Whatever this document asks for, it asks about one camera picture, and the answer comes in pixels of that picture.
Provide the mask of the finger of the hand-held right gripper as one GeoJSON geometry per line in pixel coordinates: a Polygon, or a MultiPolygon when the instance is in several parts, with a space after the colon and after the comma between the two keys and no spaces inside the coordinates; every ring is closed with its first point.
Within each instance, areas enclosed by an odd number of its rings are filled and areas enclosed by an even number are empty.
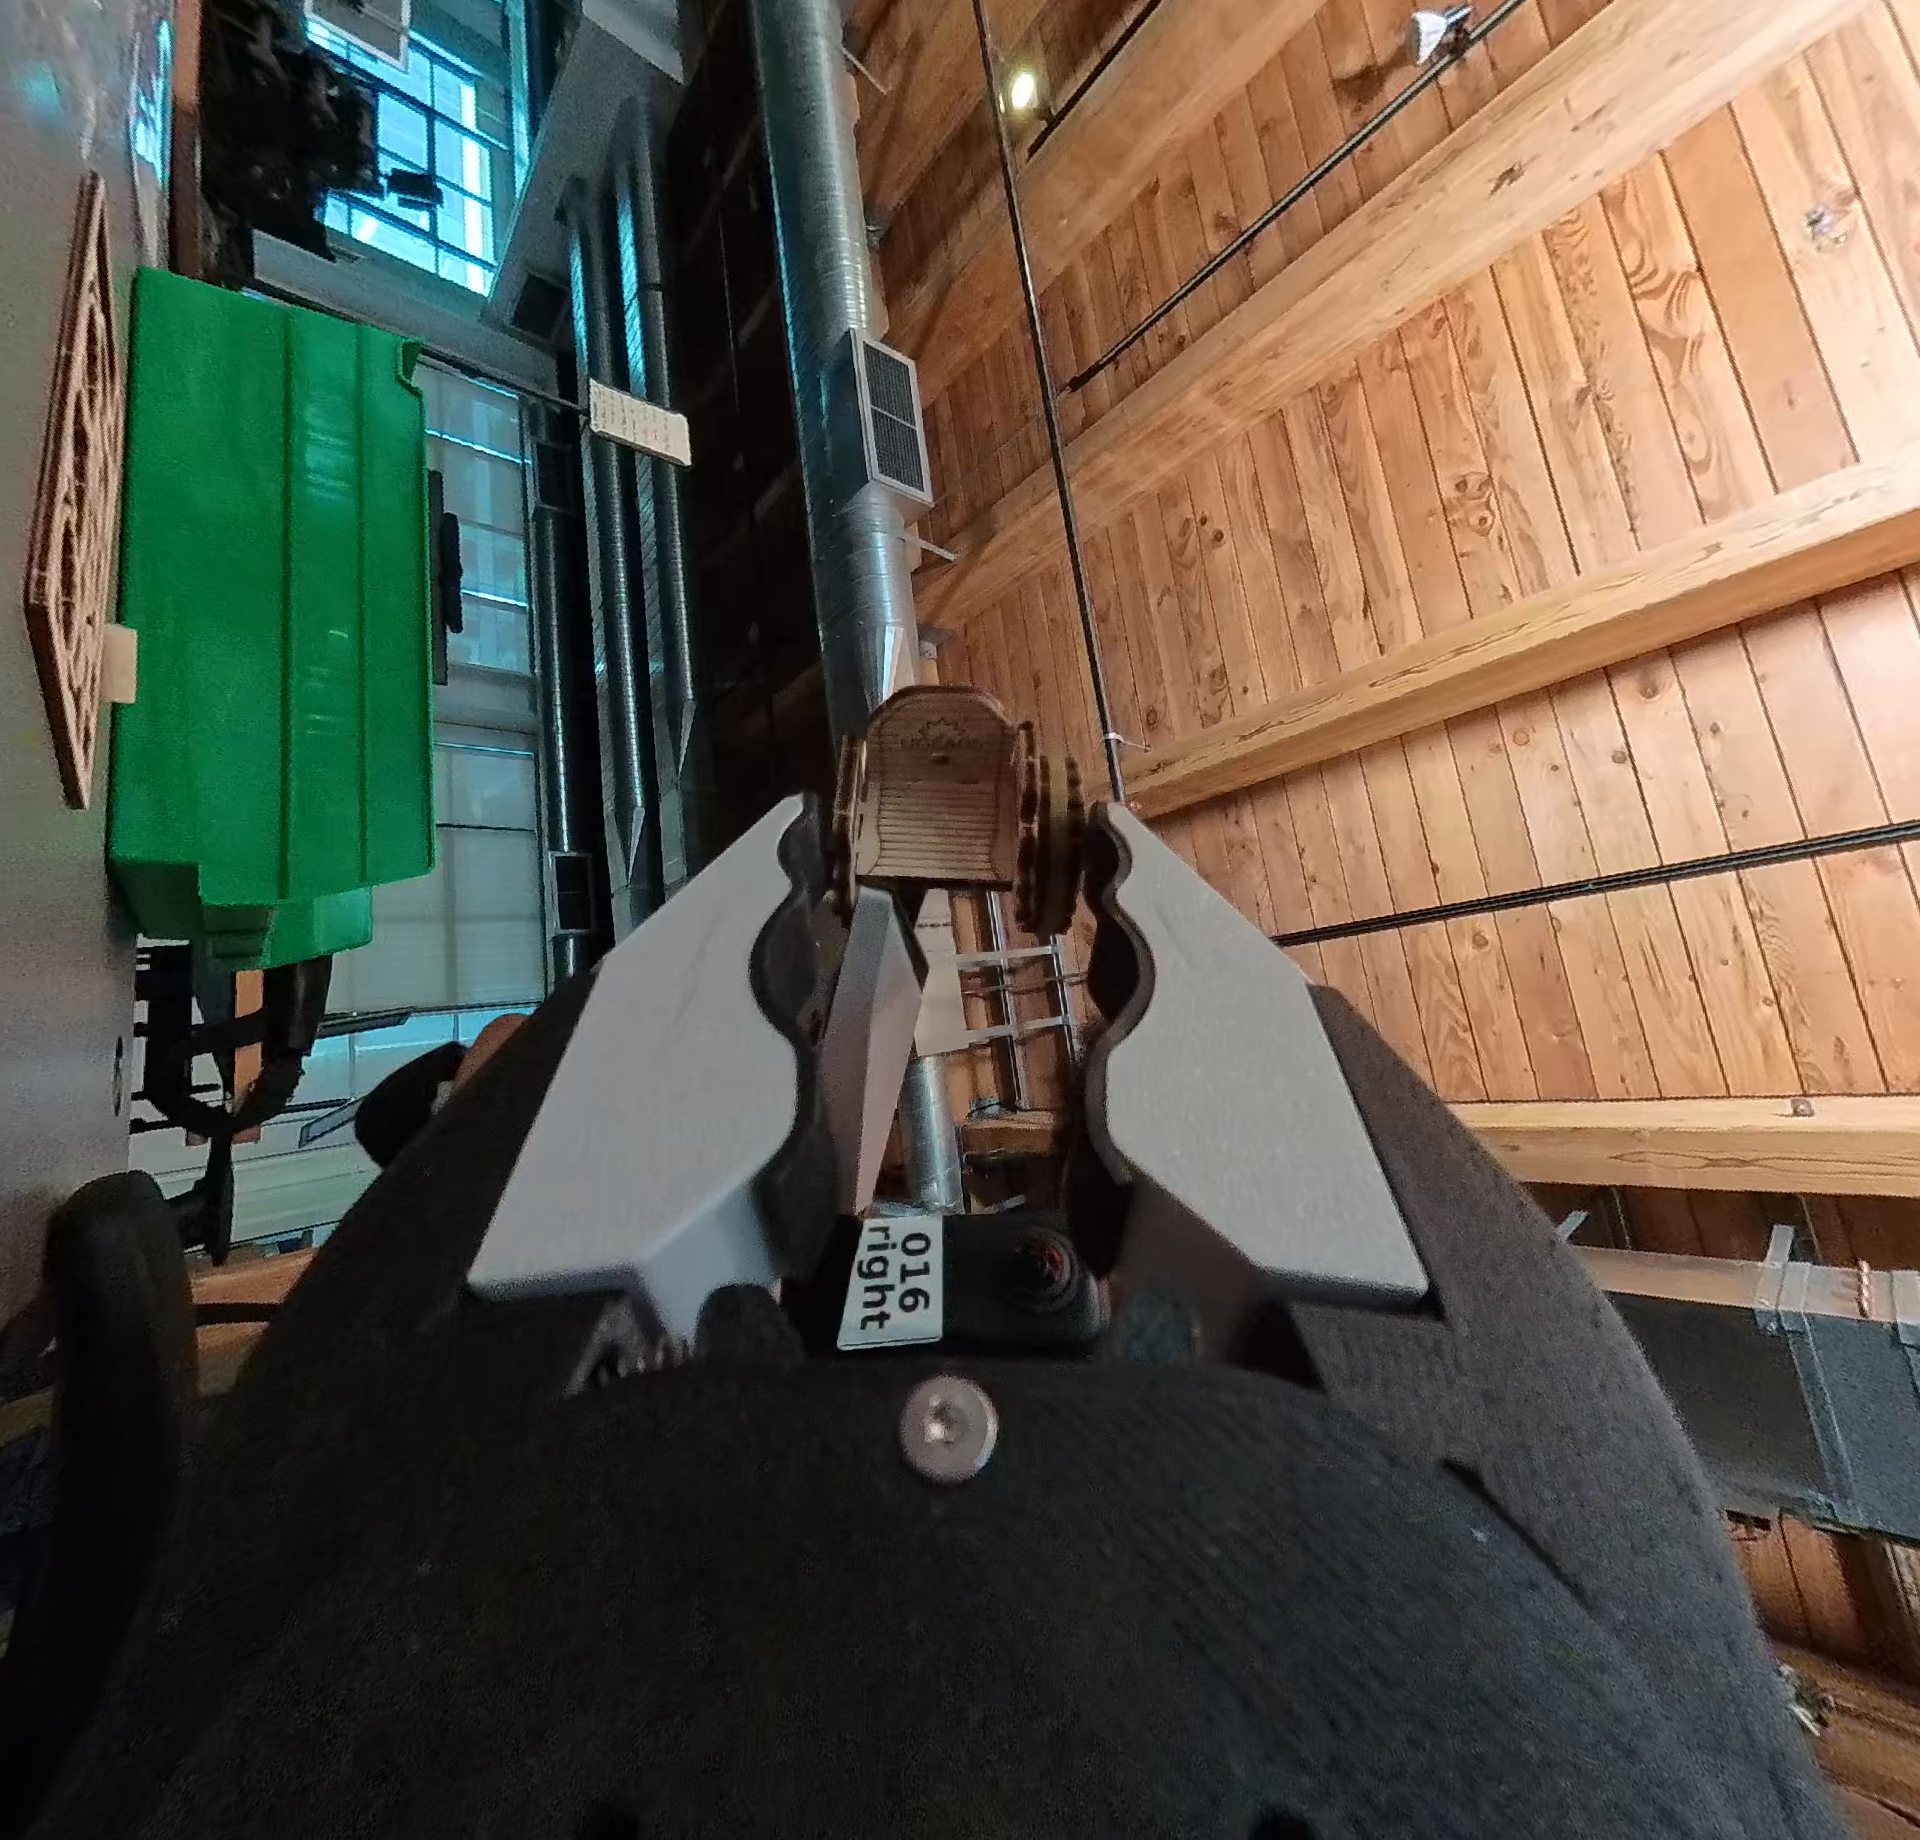
{"type": "Polygon", "coordinates": [[[859,888],[821,1047],[836,1205],[865,1212],[900,1108],[923,999],[926,961],[896,895],[859,888]]]}

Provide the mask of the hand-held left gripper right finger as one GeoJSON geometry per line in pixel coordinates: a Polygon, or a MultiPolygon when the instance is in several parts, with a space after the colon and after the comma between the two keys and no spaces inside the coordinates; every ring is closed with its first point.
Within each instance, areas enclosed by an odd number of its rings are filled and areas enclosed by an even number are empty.
{"type": "Polygon", "coordinates": [[[1223,1363],[1298,1305],[1426,1306],[1305,973],[1120,806],[1088,819],[1084,898],[1082,1138],[1110,1184],[1084,1196],[1084,1244],[1119,1298],[1176,1305],[1223,1363]]]}

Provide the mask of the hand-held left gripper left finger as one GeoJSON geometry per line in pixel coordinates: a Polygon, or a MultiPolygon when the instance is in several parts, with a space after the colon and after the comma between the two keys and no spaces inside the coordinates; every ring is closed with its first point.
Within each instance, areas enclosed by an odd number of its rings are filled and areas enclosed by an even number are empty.
{"type": "Polygon", "coordinates": [[[825,1244],[825,828],[779,798],[600,963],[466,1268],[480,1298],[706,1298],[825,1244]]]}

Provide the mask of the black ceiling rod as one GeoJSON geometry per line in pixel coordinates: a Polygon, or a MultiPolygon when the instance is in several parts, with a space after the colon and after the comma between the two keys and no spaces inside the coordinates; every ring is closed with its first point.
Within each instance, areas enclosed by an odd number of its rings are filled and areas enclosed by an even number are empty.
{"type": "Polygon", "coordinates": [[[1632,868],[1611,874],[1543,882],[1530,888],[1496,891],[1462,901],[1438,901],[1426,906],[1399,907],[1373,917],[1318,922],[1295,931],[1272,934],[1269,936],[1269,941],[1280,949],[1305,949],[1310,944],[1363,941],[1451,920],[1601,899],[1615,894],[1705,882],[1707,879],[1740,875],[1745,871],[1756,871],[1765,868],[1796,868],[1805,863],[1852,857],[1857,853],[1900,849],[1916,841],[1916,819],[1877,822],[1823,836],[1810,836],[1785,844],[1731,849],[1711,854],[1696,854],[1693,858],[1658,863],[1651,868],[1632,868]]]}
{"type": "Polygon", "coordinates": [[[1288,220],[1298,205],[1313,205],[1319,187],[1327,183],[1332,174],[1346,170],[1354,161],[1356,151],[1371,140],[1376,140],[1379,131],[1393,124],[1408,105],[1421,98],[1430,88],[1438,86],[1445,75],[1466,62],[1484,40],[1489,40],[1511,16],[1515,16],[1530,1],[1532,0],[1499,0],[1487,10],[1481,10],[1475,5],[1475,25],[1470,32],[1470,42],[1452,60],[1433,62],[1426,68],[1417,68],[1408,60],[1408,49],[1403,46],[1402,55],[1397,55],[1395,62],[1384,68],[1376,68],[1373,75],[1384,76],[1393,76],[1395,73],[1405,71],[1408,80],[1399,90],[1384,96],[1369,117],[1360,120],[1341,136],[1334,147],[1319,156],[1310,166],[1310,171],[1291,179],[1286,191],[1259,212],[1258,219],[1249,220],[1240,233],[1223,242],[1223,246],[1214,255],[1210,255],[1186,280],[1182,280],[1163,299],[1159,299],[1124,334],[1104,346],[1087,366],[1067,377],[1056,394],[1080,394],[1092,384],[1095,377],[1119,363],[1134,346],[1147,342],[1161,323],[1174,320],[1186,305],[1186,299],[1205,285],[1208,285],[1219,271],[1236,263],[1249,251],[1258,251],[1262,246],[1265,233],[1270,227],[1288,220]]]}
{"type": "Polygon", "coordinates": [[[1091,594],[1091,581],[1084,565],[1082,537],[1080,537],[1080,520],[1073,502],[1073,489],[1067,472],[1067,454],[1065,454],[1065,434],[1061,427],[1058,413],[1058,396],[1055,391],[1055,384],[1049,377],[1048,348],[1043,339],[1043,316],[1039,290],[1033,271],[1033,263],[1027,251],[1027,235],[1019,215],[1019,189],[1018,189],[1018,170],[1013,163],[1012,140],[1004,124],[1004,101],[1003,101],[1003,71],[998,62],[998,54],[991,38],[990,28],[990,10],[986,0],[971,0],[972,7],[972,29],[975,42],[984,71],[984,86],[990,101],[990,124],[997,147],[1000,192],[1004,204],[1004,220],[1012,237],[1012,251],[1016,258],[1016,278],[1019,286],[1019,305],[1022,316],[1027,326],[1027,339],[1031,345],[1031,359],[1035,363],[1035,379],[1042,401],[1043,413],[1043,434],[1048,463],[1051,472],[1051,482],[1058,499],[1063,533],[1065,533],[1065,554],[1067,570],[1072,577],[1072,587],[1075,596],[1077,616],[1080,616],[1080,639],[1082,654],[1087,660],[1091,700],[1095,708],[1095,730],[1102,748],[1102,761],[1107,777],[1110,798],[1119,809],[1126,809],[1129,790],[1124,783],[1124,773],[1120,764],[1120,734],[1114,721],[1110,685],[1106,675],[1106,662],[1100,649],[1100,632],[1095,618],[1095,603],[1091,594]]]}

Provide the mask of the black round object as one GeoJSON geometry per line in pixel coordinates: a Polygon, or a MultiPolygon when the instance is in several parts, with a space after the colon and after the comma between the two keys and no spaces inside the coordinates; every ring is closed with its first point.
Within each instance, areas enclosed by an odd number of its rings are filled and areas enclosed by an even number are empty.
{"type": "Polygon", "coordinates": [[[46,1727],[70,1739],[100,1694],[179,1491],[196,1396],[195,1305],[157,1180],[87,1180],[54,1214],[54,1530],[32,1626],[46,1727]]]}

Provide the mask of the green plastic bin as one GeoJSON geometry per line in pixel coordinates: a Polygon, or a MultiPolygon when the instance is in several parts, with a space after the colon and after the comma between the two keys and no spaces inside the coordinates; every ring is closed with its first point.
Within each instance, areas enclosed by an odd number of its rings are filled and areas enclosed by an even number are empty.
{"type": "Polygon", "coordinates": [[[106,865],[229,973],[372,939],[434,865],[419,342],[142,268],[106,865]]]}

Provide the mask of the white vent grille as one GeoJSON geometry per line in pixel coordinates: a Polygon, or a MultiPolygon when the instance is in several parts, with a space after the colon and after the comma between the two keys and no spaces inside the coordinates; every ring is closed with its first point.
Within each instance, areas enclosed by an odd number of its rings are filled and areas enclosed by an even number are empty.
{"type": "Polygon", "coordinates": [[[855,497],[883,495],[911,509],[929,508],[929,451],[916,362],[861,329],[846,334],[844,357],[851,406],[846,461],[855,497]]]}

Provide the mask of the white paper sign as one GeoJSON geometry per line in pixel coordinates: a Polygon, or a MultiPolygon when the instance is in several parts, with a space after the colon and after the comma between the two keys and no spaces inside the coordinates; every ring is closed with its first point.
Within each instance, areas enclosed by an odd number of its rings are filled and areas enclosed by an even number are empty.
{"type": "Polygon", "coordinates": [[[624,388],[590,379],[585,388],[587,430],[677,469],[690,469],[690,421],[671,406],[652,402],[624,388]]]}

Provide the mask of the wooden puzzle board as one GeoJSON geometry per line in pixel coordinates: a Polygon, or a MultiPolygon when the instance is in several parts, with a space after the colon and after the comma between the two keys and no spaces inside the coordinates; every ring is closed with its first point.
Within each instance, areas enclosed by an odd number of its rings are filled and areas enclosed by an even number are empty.
{"type": "Polygon", "coordinates": [[[114,301],[104,178],[86,171],[66,256],[59,334],[21,608],[62,801],[90,806],[116,605],[126,374],[114,301]]]}

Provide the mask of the large paned window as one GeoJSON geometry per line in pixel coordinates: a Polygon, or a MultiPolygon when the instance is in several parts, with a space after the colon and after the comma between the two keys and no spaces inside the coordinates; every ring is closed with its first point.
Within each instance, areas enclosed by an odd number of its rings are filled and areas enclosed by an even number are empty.
{"type": "Polygon", "coordinates": [[[376,183],[336,191],[324,299],[419,341],[424,448],[458,537],[461,625],[434,690],[434,870],[375,895],[375,943],[352,959],[359,1011],[414,1009],[474,1036],[547,985],[540,718],[524,552],[520,391],[484,328],[512,205],[502,0],[407,0],[404,51],[370,25],[316,25],[370,82],[376,183]]]}

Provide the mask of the dark equipment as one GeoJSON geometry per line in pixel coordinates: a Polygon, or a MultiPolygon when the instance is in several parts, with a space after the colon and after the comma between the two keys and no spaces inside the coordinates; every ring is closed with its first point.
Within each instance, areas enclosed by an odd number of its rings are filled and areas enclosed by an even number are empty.
{"type": "Polygon", "coordinates": [[[196,60],[208,278],[252,285],[261,235],[330,256],[328,202],[386,183],[370,88],[312,42],[298,0],[201,0],[196,60]]]}

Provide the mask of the black chair frame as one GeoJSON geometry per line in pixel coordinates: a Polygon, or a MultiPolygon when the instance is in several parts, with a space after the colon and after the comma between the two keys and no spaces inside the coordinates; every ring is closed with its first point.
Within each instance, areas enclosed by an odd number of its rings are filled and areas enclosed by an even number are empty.
{"type": "Polygon", "coordinates": [[[237,1007],[237,976],[161,943],[135,963],[143,1041],[140,1098],[208,1145],[200,1180],[172,1201],[185,1250],[212,1265],[231,1250],[236,1141],[285,1113],[326,1015],[332,959],[268,969],[255,1011],[237,1007]]]}

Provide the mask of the dark spiral duct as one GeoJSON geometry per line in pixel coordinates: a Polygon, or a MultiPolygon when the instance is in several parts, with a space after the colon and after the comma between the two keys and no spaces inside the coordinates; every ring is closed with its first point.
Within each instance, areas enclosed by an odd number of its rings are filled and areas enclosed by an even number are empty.
{"type": "MultiPolygon", "coordinates": [[[[587,179],[565,183],[561,220],[581,408],[590,413],[598,385],[615,377],[615,328],[602,207],[587,179]]],[[[612,936],[624,941],[654,912],[660,891],[652,708],[636,649],[625,451],[585,421],[582,458],[611,914],[612,936]]]]}

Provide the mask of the grey rectangular metal duct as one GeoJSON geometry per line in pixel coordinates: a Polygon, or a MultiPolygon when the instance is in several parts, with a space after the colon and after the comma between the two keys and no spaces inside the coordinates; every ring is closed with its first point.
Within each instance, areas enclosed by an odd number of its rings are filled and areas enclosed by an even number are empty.
{"type": "Polygon", "coordinates": [[[1917,1277],[1798,1257],[1586,1248],[1722,1507],[1917,1544],[1917,1277]]]}

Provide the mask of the silver spiral air duct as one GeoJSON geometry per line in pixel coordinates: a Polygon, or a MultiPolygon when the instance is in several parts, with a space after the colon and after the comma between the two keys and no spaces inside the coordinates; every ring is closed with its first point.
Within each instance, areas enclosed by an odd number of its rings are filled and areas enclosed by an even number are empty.
{"type": "Polygon", "coordinates": [[[852,334],[881,334],[844,0],[749,0],[830,758],[919,682],[900,499],[855,469],[852,334]]]}

